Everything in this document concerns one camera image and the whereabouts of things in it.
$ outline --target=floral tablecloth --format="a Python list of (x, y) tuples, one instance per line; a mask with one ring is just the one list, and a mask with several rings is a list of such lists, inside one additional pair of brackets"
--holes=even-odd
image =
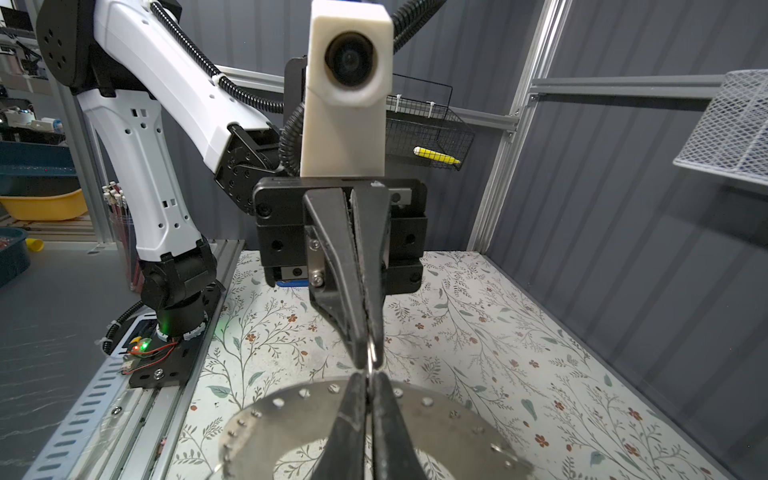
[[(725, 478), (481, 255), (431, 252), (422, 262), (421, 290), (386, 299), (383, 369), (392, 379), (475, 410), (536, 478)], [(168, 478), (205, 478), (224, 423), (244, 406), (352, 370), (306, 288), (270, 288), (259, 253), (243, 252)], [(276, 478), (309, 478), (321, 452), (283, 457)], [(432, 462), (425, 470), (448, 478)]]

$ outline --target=camera lens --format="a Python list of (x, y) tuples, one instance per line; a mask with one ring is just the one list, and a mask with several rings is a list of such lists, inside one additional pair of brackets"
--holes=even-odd
[(356, 87), (373, 71), (373, 44), (359, 33), (342, 33), (328, 46), (326, 64), (340, 84)]

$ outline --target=white mesh basket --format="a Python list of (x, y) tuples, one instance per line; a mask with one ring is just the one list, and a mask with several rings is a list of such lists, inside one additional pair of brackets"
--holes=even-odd
[(768, 185), (768, 70), (728, 72), (673, 163)]

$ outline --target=hole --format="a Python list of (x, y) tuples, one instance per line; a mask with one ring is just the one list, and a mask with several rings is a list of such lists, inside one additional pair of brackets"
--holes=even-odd
[(256, 205), (256, 213), (259, 217), (269, 218), (272, 214), (272, 207), (269, 204), (258, 204)]

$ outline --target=red wire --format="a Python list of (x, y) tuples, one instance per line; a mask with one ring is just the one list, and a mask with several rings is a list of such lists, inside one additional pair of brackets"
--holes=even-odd
[(162, 349), (166, 349), (169, 346), (175, 346), (175, 345), (178, 345), (178, 344), (179, 344), (179, 342), (167, 343), (166, 345), (157, 347), (156, 349), (150, 350), (149, 352), (136, 352), (136, 353), (132, 353), (131, 355), (136, 355), (136, 356), (149, 355), (150, 353), (160, 352)]
[(170, 353), (174, 351), (175, 348), (176, 348), (176, 343), (171, 344), (170, 349), (168, 350), (168, 352), (165, 355), (163, 355), (163, 358), (161, 358), (159, 360), (155, 360), (152, 363), (148, 363), (147, 365), (142, 365), (142, 366), (138, 367), (137, 369), (128, 370), (127, 372), (122, 372), (122, 374), (123, 375), (128, 375), (129, 373), (136, 372), (137, 370), (146, 369), (148, 366), (157, 365), (158, 363), (160, 363), (163, 360), (165, 360), (170, 355)]

